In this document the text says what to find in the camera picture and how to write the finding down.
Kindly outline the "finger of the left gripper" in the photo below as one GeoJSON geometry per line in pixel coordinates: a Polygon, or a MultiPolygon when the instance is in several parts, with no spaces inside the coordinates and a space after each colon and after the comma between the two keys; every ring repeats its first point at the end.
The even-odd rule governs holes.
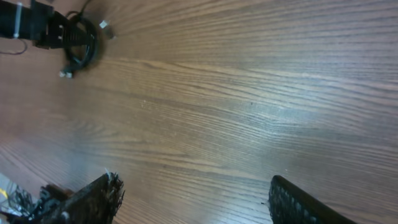
{"type": "Polygon", "coordinates": [[[62,20],[62,48],[90,45],[95,40],[95,26],[82,15],[62,20]]]}

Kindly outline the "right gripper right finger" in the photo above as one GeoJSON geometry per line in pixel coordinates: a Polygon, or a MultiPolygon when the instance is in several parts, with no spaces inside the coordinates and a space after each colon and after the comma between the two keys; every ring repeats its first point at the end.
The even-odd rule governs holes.
{"type": "Polygon", "coordinates": [[[355,224],[281,175],[273,176],[269,212],[277,224],[355,224]]]}

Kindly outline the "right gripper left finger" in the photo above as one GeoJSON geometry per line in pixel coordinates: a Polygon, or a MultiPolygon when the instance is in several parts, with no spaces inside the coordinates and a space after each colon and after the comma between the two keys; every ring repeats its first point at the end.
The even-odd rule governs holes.
{"type": "Polygon", "coordinates": [[[117,173],[108,172],[74,193],[55,185],[40,189],[33,211],[19,223],[91,224],[113,222],[123,202],[124,182],[117,173]]]}

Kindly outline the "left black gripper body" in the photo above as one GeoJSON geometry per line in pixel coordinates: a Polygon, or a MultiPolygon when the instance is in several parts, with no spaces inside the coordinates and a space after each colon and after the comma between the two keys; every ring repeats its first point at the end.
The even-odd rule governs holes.
{"type": "Polygon", "coordinates": [[[55,11],[52,6],[30,1],[31,24],[30,39],[34,46],[42,49],[61,49],[65,47],[63,42],[66,29],[66,18],[55,11]]]}

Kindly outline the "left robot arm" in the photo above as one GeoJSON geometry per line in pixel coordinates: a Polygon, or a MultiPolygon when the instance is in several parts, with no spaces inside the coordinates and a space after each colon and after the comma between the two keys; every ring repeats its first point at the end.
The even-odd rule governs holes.
{"type": "Polygon", "coordinates": [[[43,49],[66,49],[94,42],[76,22],[37,1],[31,1],[29,7],[1,1],[1,37],[31,40],[43,49]]]}

